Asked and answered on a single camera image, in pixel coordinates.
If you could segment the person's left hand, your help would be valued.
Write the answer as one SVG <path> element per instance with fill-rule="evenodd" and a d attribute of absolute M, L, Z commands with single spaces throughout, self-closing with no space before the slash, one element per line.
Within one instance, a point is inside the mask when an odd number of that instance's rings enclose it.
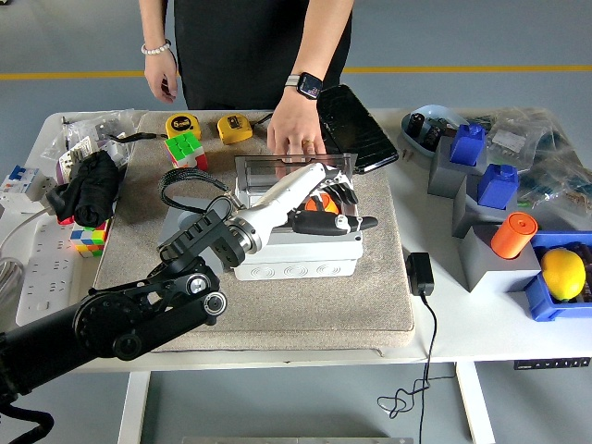
<path fill-rule="evenodd" d="M 267 128 L 272 154 L 325 154 L 316 100 L 285 87 Z"/>

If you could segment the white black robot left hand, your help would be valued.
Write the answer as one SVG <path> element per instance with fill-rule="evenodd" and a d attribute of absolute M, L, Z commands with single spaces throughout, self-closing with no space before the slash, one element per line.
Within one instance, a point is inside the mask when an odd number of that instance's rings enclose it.
<path fill-rule="evenodd" d="M 299 209 L 321 191 L 337 195 L 344 203 L 357 203 L 352 183 L 340 169 L 312 163 L 283 177 L 252 207 L 237 211 L 228 220 L 228 228 L 246 253 L 257 253 L 268 244 L 272 230 L 286 224 L 296 233 L 319 236 L 343 236 L 378 225 L 372 216 Z"/>

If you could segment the person's right hand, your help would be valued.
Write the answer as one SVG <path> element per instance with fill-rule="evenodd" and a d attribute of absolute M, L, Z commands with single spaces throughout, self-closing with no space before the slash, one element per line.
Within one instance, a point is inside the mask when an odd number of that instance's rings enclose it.
<path fill-rule="evenodd" d="M 153 96 L 159 101 L 172 104 L 178 96 L 178 67 L 169 49 L 145 57 L 144 77 Z"/>

